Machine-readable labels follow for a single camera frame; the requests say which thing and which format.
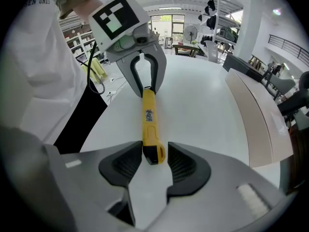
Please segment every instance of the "white t-shirt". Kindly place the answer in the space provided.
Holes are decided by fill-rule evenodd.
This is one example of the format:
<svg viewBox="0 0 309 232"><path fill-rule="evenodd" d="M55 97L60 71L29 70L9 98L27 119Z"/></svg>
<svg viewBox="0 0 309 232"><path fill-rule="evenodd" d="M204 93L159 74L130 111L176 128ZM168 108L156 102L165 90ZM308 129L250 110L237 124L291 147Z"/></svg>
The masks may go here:
<svg viewBox="0 0 309 232"><path fill-rule="evenodd" d="M28 0L5 47L11 64L33 88L19 127L53 144L86 87L85 73L60 29L55 1Z"/></svg>

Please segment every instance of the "white pillar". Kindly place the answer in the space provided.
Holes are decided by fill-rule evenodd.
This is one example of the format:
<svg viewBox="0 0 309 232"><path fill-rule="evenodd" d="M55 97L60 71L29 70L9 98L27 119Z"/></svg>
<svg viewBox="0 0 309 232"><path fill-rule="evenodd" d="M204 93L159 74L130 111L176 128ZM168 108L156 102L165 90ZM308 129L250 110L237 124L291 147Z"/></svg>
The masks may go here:
<svg viewBox="0 0 309 232"><path fill-rule="evenodd" d="M259 33L264 0L244 0L242 23L233 55L248 61Z"/></svg>

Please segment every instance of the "railing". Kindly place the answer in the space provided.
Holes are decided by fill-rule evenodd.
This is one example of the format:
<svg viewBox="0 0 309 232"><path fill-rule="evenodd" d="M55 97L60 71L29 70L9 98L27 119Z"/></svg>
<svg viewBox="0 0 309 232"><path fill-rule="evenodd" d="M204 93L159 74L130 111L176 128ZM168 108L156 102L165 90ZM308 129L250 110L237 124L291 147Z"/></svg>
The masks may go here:
<svg viewBox="0 0 309 232"><path fill-rule="evenodd" d="M288 53L292 54L300 61L302 61L304 64L309 66L309 52L306 51L304 48L294 44L293 42L290 42L272 34L269 35L268 43L280 47L282 50L287 51Z"/></svg>

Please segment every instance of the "yellow handle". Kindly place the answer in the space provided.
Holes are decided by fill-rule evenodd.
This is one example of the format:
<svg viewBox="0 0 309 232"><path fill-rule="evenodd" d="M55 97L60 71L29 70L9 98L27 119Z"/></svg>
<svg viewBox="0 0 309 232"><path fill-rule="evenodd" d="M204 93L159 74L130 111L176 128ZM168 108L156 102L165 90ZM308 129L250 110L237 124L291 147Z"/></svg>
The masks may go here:
<svg viewBox="0 0 309 232"><path fill-rule="evenodd" d="M151 165L161 164L165 159L165 149L159 140L155 93L150 89L143 91L142 117L144 155Z"/></svg>

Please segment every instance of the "ceiling light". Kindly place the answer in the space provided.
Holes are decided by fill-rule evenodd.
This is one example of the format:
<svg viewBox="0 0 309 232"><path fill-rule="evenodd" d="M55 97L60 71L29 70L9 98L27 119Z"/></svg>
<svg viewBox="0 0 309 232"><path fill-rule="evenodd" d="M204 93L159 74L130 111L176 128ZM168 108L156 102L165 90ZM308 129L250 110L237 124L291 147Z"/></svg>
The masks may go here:
<svg viewBox="0 0 309 232"><path fill-rule="evenodd" d="M159 8L159 10L181 10L181 7L166 7L166 8Z"/></svg>
<svg viewBox="0 0 309 232"><path fill-rule="evenodd" d="M286 63L283 63L283 64L288 70L290 70L289 66L287 66Z"/></svg>
<svg viewBox="0 0 309 232"><path fill-rule="evenodd" d="M274 12L276 15L281 15L281 12L280 12L279 9L275 9L275 10L273 10L273 12Z"/></svg>

